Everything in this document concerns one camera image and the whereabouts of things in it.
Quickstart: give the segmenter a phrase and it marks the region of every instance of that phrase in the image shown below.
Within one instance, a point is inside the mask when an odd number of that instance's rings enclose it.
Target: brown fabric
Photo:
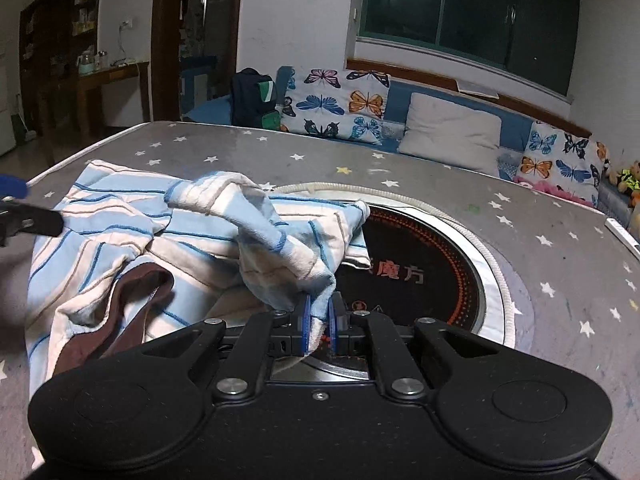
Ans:
[[[158,288],[104,355],[112,355],[142,343],[145,334],[146,316],[149,310],[155,304],[164,301],[174,287],[173,275],[163,267],[152,263],[141,264],[122,275],[111,295],[107,321],[98,330],[77,334],[69,340],[62,352],[60,352],[53,371],[54,375],[84,364],[89,357],[113,336],[114,331],[120,325],[124,306],[127,303],[127,293],[131,289],[130,285],[134,285],[139,280],[148,278],[153,274],[158,276]]]

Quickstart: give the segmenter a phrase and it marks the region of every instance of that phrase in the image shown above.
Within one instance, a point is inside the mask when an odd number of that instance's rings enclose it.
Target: star pattern tablecloth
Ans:
[[[598,459],[624,480],[640,478],[640,262],[604,227],[603,215],[509,182],[366,145],[187,123],[151,123],[116,136],[39,180],[30,202],[55,206],[93,158],[186,179],[237,171],[265,190],[301,182],[366,186],[448,213],[502,262],[515,292],[516,348],[579,371],[604,388],[614,422]],[[40,460],[26,425],[21,332],[32,247],[33,238],[19,235],[0,258],[5,479],[20,478]]]

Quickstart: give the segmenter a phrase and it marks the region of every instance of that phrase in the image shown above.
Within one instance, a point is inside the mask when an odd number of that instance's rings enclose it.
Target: white pillow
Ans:
[[[498,176],[500,117],[413,93],[399,153]]]

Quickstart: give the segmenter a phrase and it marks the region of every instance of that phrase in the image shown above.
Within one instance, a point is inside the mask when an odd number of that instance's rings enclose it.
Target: wooden desk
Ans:
[[[53,166],[56,161],[52,148],[52,107],[50,99],[56,91],[68,89],[76,94],[78,128],[83,147],[90,146],[97,140],[97,127],[103,122],[102,116],[102,85],[137,77],[140,80],[140,98],[142,100],[143,122],[151,120],[149,106],[149,62],[133,63],[100,70],[87,75],[75,75],[63,80],[52,80],[38,90],[38,108],[40,113],[40,127],[42,130],[41,145],[47,163]]]
[[[78,76],[76,95],[78,101],[78,124],[80,126],[80,133],[82,140],[89,146],[94,142],[92,139],[92,127],[89,114],[89,92],[100,88],[102,85],[113,83],[116,81],[122,81],[123,79],[130,79],[137,77],[140,80],[140,98],[142,100],[142,118],[143,122],[148,123],[151,120],[150,108],[149,108],[149,79],[147,75],[149,62],[140,62],[130,64],[126,66],[119,66],[114,68],[108,68],[106,70],[100,70],[100,72],[93,72],[87,75]]]

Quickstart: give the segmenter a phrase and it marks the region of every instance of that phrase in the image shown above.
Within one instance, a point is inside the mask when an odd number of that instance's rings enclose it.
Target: stuffed toy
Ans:
[[[620,193],[631,196],[635,190],[640,190],[640,162],[636,160],[624,170],[611,170],[608,177],[611,185],[616,186]]]

